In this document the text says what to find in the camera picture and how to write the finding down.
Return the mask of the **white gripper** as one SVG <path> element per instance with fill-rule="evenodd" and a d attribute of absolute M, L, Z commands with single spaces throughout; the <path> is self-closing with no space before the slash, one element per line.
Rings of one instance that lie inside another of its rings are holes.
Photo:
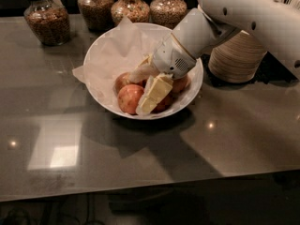
<path fill-rule="evenodd" d="M 153 55 L 148 54 L 128 75 L 132 83 L 148 79 L 136 113 L 147 115 L 153 111 L 172 91 L 173 80 L 185 77 L 195 66 L 196 59 L 176 37 L 172 33 L 165 36 L 155 47 Z"/>

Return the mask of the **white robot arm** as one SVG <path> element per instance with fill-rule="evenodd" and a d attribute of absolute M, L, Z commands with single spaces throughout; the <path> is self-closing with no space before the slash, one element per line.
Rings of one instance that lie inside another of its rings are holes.
<path fill-rule="evenodd" d="M 299 73 L 300 11 L 277 0 L 198 0 L 176 27 L 155 45 L 130 74 L 147 80 L 136 113 L 147 115 L 188 74 L 196 59 L 244 30 L 254 36 L 291 73 Z"/>

